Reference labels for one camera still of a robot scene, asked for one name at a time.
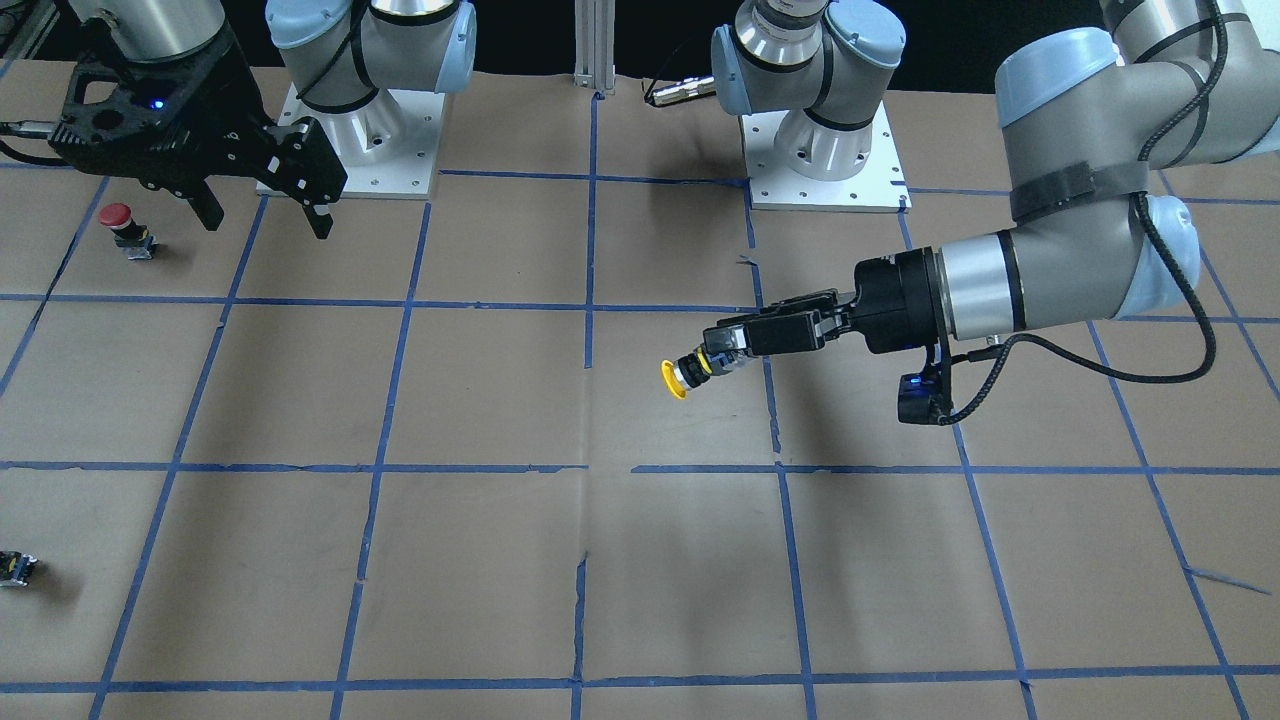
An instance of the black background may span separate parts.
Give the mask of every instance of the black background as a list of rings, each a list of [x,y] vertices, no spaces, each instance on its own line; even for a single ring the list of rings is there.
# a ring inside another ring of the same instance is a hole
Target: black background
[[[716,26],[730,23],[741,0],[617,0],[620,74],[709,74]],[[573,0],[474,0],[480,22],[476,69],[504,74],[572,73]],[[1097,0],[881,0],[906,26],[906,55],[896,90],[991,92],[996,68],[1015,50],[1053,32],[1101,26]],[[266,0],[223,0],[250,63],[279,65],[264,20]],[[680,53],[672,56],[677,46]],[[73,59],[74,27],[60,23],[41,58]]]

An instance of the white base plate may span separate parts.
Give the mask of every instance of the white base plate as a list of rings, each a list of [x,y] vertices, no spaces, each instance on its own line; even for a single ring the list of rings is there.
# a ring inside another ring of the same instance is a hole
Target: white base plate
[[[773,150],[773,136],[786,110],[742,117],[742,150],[758,210],[897,213],[911,208],[902,163],[882,104],[876,110],[874,142],[863,170],[846,181],[815,181],[787,167]]]
[[[384,200],[429,200],[435,179],[436,156],[440,149],[440,129],[444,127],[444,101],[447,95],[412,90],[392,90],[404,114],[406,132],[394,142],[396,152],[371,165],[347,168],[347,186],[343,197],[378,197]],[[291,124],[310,113],[289,86],[280,124]],[[259,195],[283,196],[262,183]]]

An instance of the blue grid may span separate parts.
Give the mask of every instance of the blue grid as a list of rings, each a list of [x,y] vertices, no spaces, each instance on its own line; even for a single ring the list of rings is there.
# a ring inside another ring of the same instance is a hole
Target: blue grid
[[[8,70],[9,64],[0,67],[0,76]],[[82,682],[82,683],[0,683],[0,694],[19,694],[19,693],[93,693],[95,701],[90,714],[91,720],[97,720],[101,714],[101,708],[106,696],[111,693],[197,693],[197,692],[315,692],[315,693],[332,693],[332,719],[337,720],[340,717],[343,696],[347,692],[356,691],[445,691],[445,689],[564,689],[570,691],[571,702],[571,716],[577,720],[581,716],[581,696],[585,688],[648,688],[648,687],[704,687],[704,685],[733,685],[733,687],[749,687],[749,685],[800,685],[804,688],[806,716],[809,719],[817,719],[819,716],[819,708],[817,706],[814,688],[818,685],[831,685],[831,684],[877,684],[877,683],[969,683],[969,682],[1016,682],[1020,684],[1023,691],[1023,698],[1027,707],[1027,714],[1029,719],[1036,717],[1036,706],[1032,693],[1032,683],[1034,680],[1048,680],[1048,679],[1085,679],[1085,678],[1176,678],[1176,676],[1221,676],[1226,680],[1233,700],[1236,703],[1236,708],[1243,720],[1249,717],[1248,710],[1244,706],[1243,698],[1240,697],[1235,678],[1245,675],[1280,675],[1280,665],[1231,665],[1226,657],[1225,651],[1217,638],[1212,619],[1207,606],[1204,605],[1203,597],[1199,593],[1194,569],[1187,564],[1185,555],[1183,553],[1181,543],[1179,541],[1178,533],[1174,528],[1172,520],[1165,506],[1164,497],[1158,487],[1158,477],[1167,474],[1192,474],[1192,475],[1267,475],[1275,477],[1280,475],[1280,468],[1210,468],[1210,466],[1155,466],[1147,460],[1146,452],[1142,448],[1142,442],[1139,438],[1138,429],[1128,411],[1128,406],[1124,401],[1124,396],[1120,387],[1115,380],[1111,380],[1112,392],[1115,395],[1116,402],[1125,418],[1125,423],[1130,432],[1130,438],[1134,448],[1140,459],[1140,466],[995,466],[995,465],[974,465],[969,461],[968,452],[964,446],[964,436],[959,428],[954,429],[955,442],[957,451],[960,454],[960,465],[931,465],[931,466],[818,466],[818,465],[788,465],[782,461],[781,455],[781,433],[778,425],[777,402],[773,391],[773,369],[772,364],[765,360],[764,365],[764,393],[769,407],[769,421],[771,421],[771,441],[774,452],[773,465],[641,465],[632,470],[636,474],[645,473],[676,473],[676,474],[704,474],[704,473],[753,473],[753,474],[774,474],[778,479],[778,493],[780,503],[782,510],[782,520],[787,543],[787,561],[792,585],[792,600],[794,611],[796,621],[796,634],[797,634],[797,651],[800,667],[799,673],[794,674],[768,674],[768,675],[753,675],[753,676],[723,676],[723,675],[690,675],[690,676],[623,676],[623,678],[608,678],[608,679],[586,679],[584,675],[584,638],[585,638],[585,607],[588,600],[588,559],[584,557],[577,566],[577,573],[575,577],[576,583],[576,605],[573,609],[575,618],[575,659],[573,670],[568,678],[503,678],[503,679],[479,679],[479,678],[457,678],[457,679],[393,679],[393,680],[351,680],[348,675],[351,653],[355,647],[356,625],[358,620],[361,598],[362,598],[362,582],[365,579],[369,564],[369,553],[374,537],[378,502],[380,495],[380,480],[388,473],[557,473],[564,469],[585,469],[584,465],[412,465],[412,464],[388,464],[385,462],[385,452],[388,439],[390,437],[392,421],[394,418],[394,405],[396,395],[398,391],[399,374],[403,365],[403,355],[406,341],[408,336],[408,329],[412,322],[412,313],[415,309],[424,307],[465,307],[465,309],[480,309],[480,310],[540,310],[540,311],[573,311],[584,313],[586,322],[586,343],[584,347],[584,365],[586,368],[591,366],[591,328],[593,318],[595,313],[741,313],[750,310],[748,307],[732,307],[732,306],[681,306],[681,305],[596,305],[594,301],[594,231],[595,231],[595,190],[599,182],[620,182],[620,183],[657,183],[657,184],[722,184],[741,187],[744,190],[744,208],[746,211],[746,229],[748,229],[748,247],[755,247],[755,234],[754,227],[750,219],[750,191],[745,181],[741,179],[668,179],[668,178],[643,178],[643,177],[626,177],[626,176],[602,176],[598,173],[596,168],[596,131],[598,131],[598,102],[602,100],[600,96],[593,97],[591,101],[591,164],[590,173],[581,174],[553,174],[553,173],[506,173],[506,172],[472,172],[472,170],[443,170],[443,174],[457,174],[457,176],[479,176],[479,177],[513,177],[513,178],[529,178],[529,179],[573,179],[573,181],[588,181],[590,183],[590,200],[588,209],[588,223],[589,223],[589,241],[588,241],[588,287],[585,293],[585,301],[581,305],[575,304],[516,304],[516,302],[440,302],[419,300],[416,297],[416,283],[419,277],[419,269],[422,263],[422,256],[425,252],[426,238],[428,238],[428,225],[430,220],[430,205],[424,210],[421,231],[419,236],[419,246],[415,255],[415,266],[411,275],[410,287],[403,301],[378,301],[378,300],[329,300],[329,299],[276,299],[276,297],[256,297],[256,299],[242,299],[237,296],[237,291],[243,277],[244,269],[247,266],[250,254],[253,247],[255,238],[257,236],[259,227],[261,224],[262,214],[266,208],[266,200],[262,200],[259,205],[256,218],[253,220],[252,229],[246,241],[244,250],[242,252],[239,265],[237,266],[234,279],[225,297],[165,297],[165,296],[84,296],[84,295],[68,295],[56,296],[52,295],[58,279],[61,277],[61,272],[65,269],[70,256],[78,246],[78,242],[92,217],[92,211],[101,200],[101,196],[106,188],[106,181],[99,186],[97,193],[93,201],[90,204],[86,211],[79,229],[72,240],[67,254],[59,266],[58,273],[51,282],[49,291],[44,295],[0,295],[0,301],[40,301],[40,309],[32,318],[27,332],[23,336],[22,342],[15,350],[13,357],[5,366],[5,374],[0,379],[0,395],[8,387],[12,377],[19,365],[22,356],[26,351],[31,337],[38,328],[38,323],[45,306],[49,302],[140,302],[140,304],[207,304],[207,305],[221,305],[221,325],[214,332],[210,347],[205,359],[205,364],[196,384],[192,401],[188,406],[187,416],[183,423],[182,433],[179,436],[177,447],[174,448],[173,457],[169,462],[96,462],[96,461],[24,461],[18,459],[3,459],[0,460],[0,469],[9,468],[27,468],[33,470],[61,470],[61,469],[90,469],[90,470],[105,470],[105,471],[140,471],[140,470],[152,470],[152,471],[165,471],[165,482],[156,502],[156,509],[152,516],[152,521],[147,533],[146,542],[143,544],[143,551],[140,557],[133,582],[131,584],[129,594],[125,602],[124,611],[122,614],[115,638],[111,644],[111,650],[108,656],[106,665],[102,671],[102,676],[99,682]],[[45,168],[31,168],[26,165],[14,164],[0,164],[0,168],[22,168],[31,172],[50,172]],[[988,190],[950,190],[950,188],[911,188],[911,192],[916,193],[952,193],[952,195],[974,195],[974,196],[1005,196],[1007,192],[1004,191],[988,191]],[[1228,204],[1228,205],[1280,205],[1280,201],[1270,200],[1216,200],[1216,199],[1184,199],[1189,204]],[[906,220],[904,213],[899,214],[900,227],[902,231],[904,242],[908,247],[911,247],[910,233],[906,227]],[[1212,268],[1208,258],[1204,256],[1206,265],[1208,266],[1210,275],[1213,279],[1215,286],[1221,292],[1224,300],[1226,301],[1230,316],[1226,318],[1213,318],[1216,324],[1222,325],[1235,325],[1240,329],[1251,352],[1253,354],[1260,369],[1265,374],[1270,388],[1276,397],[1280,398],[1280,392],[1276,389],[1275,375],[1270,372],[1266,363],[1263,361],[1261,354],[1258,354],[1252,337],[1248,333],[1249,325],[1272,325],[1280,324],[1280,318],[1245,318],[1240,316],[1235,311],[1234,304],[1228,296],[1226,288],[1222,286],[1220,278]],[[758,266],[751,266],[753,283],[755,287],[755,296],[758,305],[764,304],[764,297],[762,292],[760,270]],[[215,361],[218,348],[221,342],[225,323],[229,319],[230,311],[237,305],[301,305],[301,306],[376,306],[376,307],[401,307],[403,310],[401,332],[397,341],[396,359],[392,369],[392,378],[388,388],[387,405],[384,411],[383,429],[379,438],[378,456],[372,465],[279,465],[279,464],[191,464],[182,462],[182,455],[186,448],[187,438],[191,432],[196,413],[200,406],[200,401],[204,396],[205,387],[209,380],[212,364]],[[1165,316],[1138,316],[1130,318],[1126,322],[1151,322],[1151,323],[1185,323],[1193,322],[1190,318],[1165,318]],[[1106,361],[1106,352],[1102,346],[1101,338],[1097,336],[1097,331],[1091,327],[1093,333],[1096,348]],[[348,621],[344,629],[344,642],[342,657],[339,661],[339,670],[333,680],[317,680],[317,679],[300,679],[289,682],[251,682],[251,680],[232,680],[232,682],[118,682],[114,680],[115,664],[119,659],[120,650],[124,643],[125,634],[129,628],[129,621],[132,619],[132,612],[137,602],[137,597],[141,592],[142,583],[147,571],[147,565],[151,557],[151,552],[155,546],[155,541],[159,533],[160,524],[164,518],[165,506],[173,488],[174,479],[178,473],[184,471],[202,471],[202,473],[284,473],[284,471],[305,471],[305,473],[372,473],[372,479],[370,483],[370,501],[369,501],[369,516],[365,524],[364,534],[361,538],[360,547],[360,561],[357,578],[352,587],[352,601],[348,612]],[[809,644],[808,644],[808,629],[804,614],[804,592],[801,583],[801,573],[799,566],[799,557],[796,551],[795,541],[795,519],[792,516],[791,503],[790,503],[790,488],[788,488],[788,475],[796,474],[814,474],[814,473],[833,473],[833,474],[963,474],[966,479],[969,487],[970,498],[974,505],[975,518],[982,532],[984,548],[987,551],[988,561],[992,570],[992,579],[996,585],[997,597],[1001,603],[1002,615],[1005,618],[1006,629],[1009,633],[1010,648],[1012,651],[1015,667],[1009,670],[983,670],[983,671],[919,671],[919,673],[852,673],[852,674],[838,674],[838,673],[813,673],[810,657],[809,657]],[[1187,577],[1188,588],[1196,601],[1197,609],[1201,612],[1202,620],[1204,623],[1206,633],[1208,634],[1215,652],[1217,653],[1217,665],[1187,665],[1187,666],[1138,666],[1138,667],[1027,667],[1023,659],[1015,619],[1009,602],[1009,593],[1004,584],[1004,578],[1000,571],[998,564],[998,548],[996,547],[989,528],[986,520],[986,512],[982,506],[982,498],[978,492],[974,477],[978,474],[1121,474],[1121,475],[1142,475],[1147,479],[1152,497],[1157,503],[1161,512],[1161,518],[1165,523],[1165,528],[1169,533],[1170,542],[1175,552],[1178,553],[1179,561],[1183,564]]]

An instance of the light blue joint cap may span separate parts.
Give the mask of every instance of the light blue joint cap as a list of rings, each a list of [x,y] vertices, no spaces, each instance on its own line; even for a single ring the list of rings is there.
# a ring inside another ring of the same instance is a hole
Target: light blue joint cap
[[[1147,201],[1151,204],[1151,219],[1155,220],[1160,237],[1174,254],[1188,282],[1196,287],[1199,284],[1201,270],[1199,233],[1192,223],[1190,210],[1176,197],[1148,197]],[[1115,318],[1128,318],[1147,310],[1178,305],[1181,301],[1183,291],[1178,290],[1174,275],[1169,274],[1169,268],[1160,259],[1151,240],[1147,240],[1142,245],[1129,293],[1125,295]]]
[[[1248,152],[1240,155],[1240,158],[1249,158],[1251,155],[1262,155],[1263,152],[1271,152],[1272,150],[1280,150],[1280,119],[1276,119],[1276,124],[1271,126],[1262,140],[1257,145],[1249,149]]]
[[[716,97],[730,115],[750,115],[751,99],[742,79],[742,65],[728,26],[716,28],[712,36],[712,74],[716,76]]]
[[[836,42],[868,63],[892,70],[902,61],[906,29],[888,8],[872,0],[831,0],[827,24]]]
[[[436,92],[462,92],[471,83],[471,68],[476,63],[476,9],[471,3],[458,6],[453,18],[452,37],[440,63],[440,76],[435,81]]]
[[[329,32],[349,9],[351,0],[268,0],[266,27],[276,47],[292,50]]]
[[[1000,127],[1014,124],[1119,59],[1111,36],[1096,27],[1065,29],[1032,42],[996,70]]]

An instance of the red button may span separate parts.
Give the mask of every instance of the red button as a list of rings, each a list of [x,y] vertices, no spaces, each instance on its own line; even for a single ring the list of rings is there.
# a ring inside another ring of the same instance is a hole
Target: red button
[[[128,225],[131,219],[133,219],[133,211],[129,210],[129,206],[124,202],[113,202],[111,205],[102,208],[102,210],[97,214],[97,222],[111,229]]]

